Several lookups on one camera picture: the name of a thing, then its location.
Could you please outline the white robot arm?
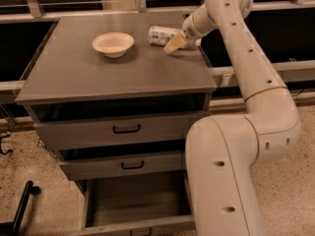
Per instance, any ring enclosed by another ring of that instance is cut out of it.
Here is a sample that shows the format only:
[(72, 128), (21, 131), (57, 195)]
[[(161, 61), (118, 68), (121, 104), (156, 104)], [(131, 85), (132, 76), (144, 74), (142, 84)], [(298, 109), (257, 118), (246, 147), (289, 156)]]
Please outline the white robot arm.
[(243, 114), (195, 122), (186, 168), (198, 236), (267, 236), (249, 168), (298, 142), (298, 110), (284, 81), (245, 25), (253, 0), (204, 0), (165, 47), (167, 54), (219, 30), (240, 87)]

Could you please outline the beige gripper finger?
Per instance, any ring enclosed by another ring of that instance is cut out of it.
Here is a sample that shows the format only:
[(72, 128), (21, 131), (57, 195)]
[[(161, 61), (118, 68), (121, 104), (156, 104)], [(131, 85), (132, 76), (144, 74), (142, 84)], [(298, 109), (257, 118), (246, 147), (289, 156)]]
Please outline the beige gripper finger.
[(187, 44), (186, 36), (183, 33), (177, 33), (163, 48), (166, 54), (171, 54), (177, 49), (185, 46)]

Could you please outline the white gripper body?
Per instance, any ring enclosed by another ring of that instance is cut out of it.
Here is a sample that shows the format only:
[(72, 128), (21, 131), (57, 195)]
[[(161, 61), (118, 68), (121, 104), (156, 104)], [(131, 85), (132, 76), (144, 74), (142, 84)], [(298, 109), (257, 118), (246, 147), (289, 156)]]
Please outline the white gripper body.
[(209, 32), (208, 13), (196, 10), (184, 21), (182, 29), (190, 40), (202, 38)]

